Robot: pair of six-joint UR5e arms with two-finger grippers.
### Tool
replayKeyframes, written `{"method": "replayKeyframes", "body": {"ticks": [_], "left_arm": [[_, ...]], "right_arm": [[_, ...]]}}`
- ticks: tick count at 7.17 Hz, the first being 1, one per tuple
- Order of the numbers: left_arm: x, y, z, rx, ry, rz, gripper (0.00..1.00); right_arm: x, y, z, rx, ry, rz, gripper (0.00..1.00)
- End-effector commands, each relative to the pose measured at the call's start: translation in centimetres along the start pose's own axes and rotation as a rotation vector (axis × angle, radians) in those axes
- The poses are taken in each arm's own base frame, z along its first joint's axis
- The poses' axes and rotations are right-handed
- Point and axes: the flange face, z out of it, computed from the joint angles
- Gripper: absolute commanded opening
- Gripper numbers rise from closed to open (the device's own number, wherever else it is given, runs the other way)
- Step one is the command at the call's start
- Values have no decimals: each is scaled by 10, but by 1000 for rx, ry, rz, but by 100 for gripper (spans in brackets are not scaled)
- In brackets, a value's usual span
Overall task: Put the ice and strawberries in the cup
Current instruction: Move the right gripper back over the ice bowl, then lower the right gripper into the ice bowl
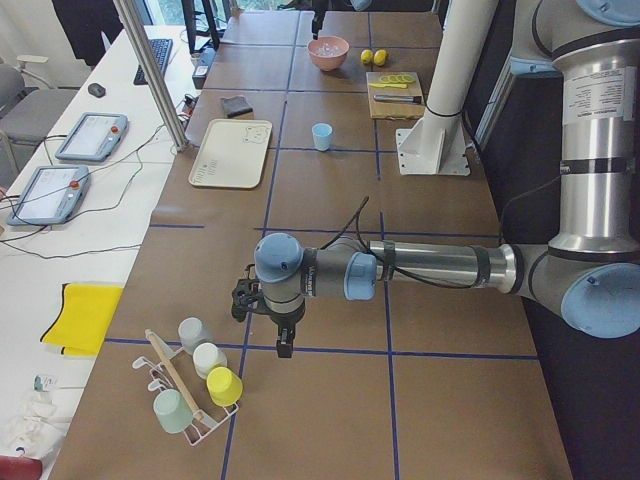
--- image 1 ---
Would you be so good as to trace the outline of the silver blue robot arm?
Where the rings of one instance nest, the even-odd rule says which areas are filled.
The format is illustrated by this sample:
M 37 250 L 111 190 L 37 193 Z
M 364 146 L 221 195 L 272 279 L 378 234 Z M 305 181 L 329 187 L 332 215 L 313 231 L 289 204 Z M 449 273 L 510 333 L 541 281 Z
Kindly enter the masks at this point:
M 364 11 L 371 5 L 371 3 L 371 0 L 352 0 L 347 2 L 347 4 L 355 11 Z M 329 0 L 312 1 L 313 19 L 311 22 L 311 33 L 314 40 L 319 38 L 319 33 L 323 28 L 326 12 L 329 9 L 329 4 Z
M 576 330 L 619 338 L 639 327 L 639 244 L 629 232 L 635 171 L 639 5 L 520 1 L 511 50 L 518 75 L 563 78 L 560 227 L 544 245 L 496 248 L 365 242 L 337 236 L 305 248 L 265 236 L 232 293 L 232 316 L 268 316 L 276 350 L 293 352 L 312 296 L 368 300 L 377 281 L 493 287 L 537 301 Z

